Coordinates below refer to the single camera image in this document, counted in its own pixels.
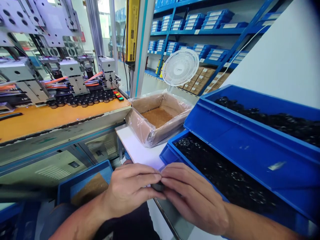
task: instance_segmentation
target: finger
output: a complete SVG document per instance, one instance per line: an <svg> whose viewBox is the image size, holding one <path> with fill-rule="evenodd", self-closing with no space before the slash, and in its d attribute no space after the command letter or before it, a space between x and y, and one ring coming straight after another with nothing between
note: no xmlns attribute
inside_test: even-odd
<svg viewBox="0 0 320 240"><path fill-rule="evenodd" d="M163 193L187 221L195 224L194 212L176 191L166 187Z"/></svg>
<svg viewBox="0 0 320 240"><path fill-rule="evenodd" d="M140 206L142 203L152 198L160 198L162 200L167 199L163 193L157 192L151 187L144 187L135 192L133 201Z"/></svg>
<svg viewBox="0 0 320 240"><path fill-rule="evenodd" d="M161 171L161 175L162 173L165 173L168 169L183 169L187 172L189 172L192 176L194 176L196 179L198 179L199 181L203 182L204 184L207 184L208 186L211 184L201 175L199 175L198 173L196 173L194 170L192 170L191 168L189 168L186 164L184 163L170 163L168 164L162 171ZM169 178L175 178L175 175L173 174L172 176L167 176Z"/></svg>
<svg viewBox="0 0 320 240"><path fill-rule="evenodd" d="M158 183L161 180L160 174L143 174L137 175L134 177L130 177L126 179L127 186L129 189L133 191L137 191L138 189L147 186L149 184Z"/></svg>
<svg viewBox="0 0 320 240"><path fill-rule="evenodd" d="M129 178L139 174L160 173L158 170L140 163L127 164L125 166L116 168L115 171L121 171L122 178Z"/></svg>
<svg viewBox="0 0 320 240"><path fill-rule="evenodd" d="M212 185L203 179L200 181L199 178L196 178L194 175L190 174L185 169L180 168L167 168L162 172L162 177L176 179L180 182L186 183L192 186L196 191L198 191L202 196L208 199L212 204L216 204L217 201L221 200L217 198L216 192L214 191Z"/></svg>

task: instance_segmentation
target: white table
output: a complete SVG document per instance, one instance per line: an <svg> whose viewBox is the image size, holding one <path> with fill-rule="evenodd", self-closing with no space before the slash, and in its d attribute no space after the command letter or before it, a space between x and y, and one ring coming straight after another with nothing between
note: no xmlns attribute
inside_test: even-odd
<svg viewBox="0 0 320 240"><path fill-rule="evenodd" d="M124 148L134 163L141 163L155 169L161 169L164 163L159 158L161 151L167 143L153 148L144 147L127 124L115 128ZM208 234L187 222L176 208L167 200L148 200L149 213L154 230L162 240L175 239L177 233L183 240L222 240L221 236Z"/></svg>

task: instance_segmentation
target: machine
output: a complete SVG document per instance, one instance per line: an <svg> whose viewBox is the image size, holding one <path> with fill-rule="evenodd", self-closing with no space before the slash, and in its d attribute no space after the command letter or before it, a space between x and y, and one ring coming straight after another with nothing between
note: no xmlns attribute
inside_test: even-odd
<svg viewBox="0 0 320 240"><path fill-rule="evenodd" d="M12 33L30 35L51 80L43 80ZM0 113L26 105L86 107L96 100L116 98L113 90L121 79L115 73L115 60L99 56L97 73L94 57L68 41L80 35L71 0L58 4L47 0L2 0L0 47L11 57L0 58L0 76L5 80L0 83L0 103L5 106Z"/></svg>

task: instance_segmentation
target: white wall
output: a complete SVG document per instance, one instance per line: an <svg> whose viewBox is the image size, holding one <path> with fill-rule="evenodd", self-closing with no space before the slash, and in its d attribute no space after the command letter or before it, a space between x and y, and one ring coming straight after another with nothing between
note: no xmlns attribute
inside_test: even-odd
<svg viewBox="0 0 320 240"><path fill-rule="evenodd" d="M320 28L308 1L294 0L223 84L320 109Z"/></svg>

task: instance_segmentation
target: vent grille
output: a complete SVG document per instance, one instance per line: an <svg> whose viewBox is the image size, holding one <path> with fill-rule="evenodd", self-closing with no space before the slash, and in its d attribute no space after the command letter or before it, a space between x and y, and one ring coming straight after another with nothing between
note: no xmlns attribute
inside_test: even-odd
<svg viewBox="0 0 320 240"><path fill-rule="evenodd" d="M71 174L71 172L63 170L53 165L49 165L48 167L42 168L41 170L38 170L35 173L56 180L65 178L66 176L69 176Z"/></svg>

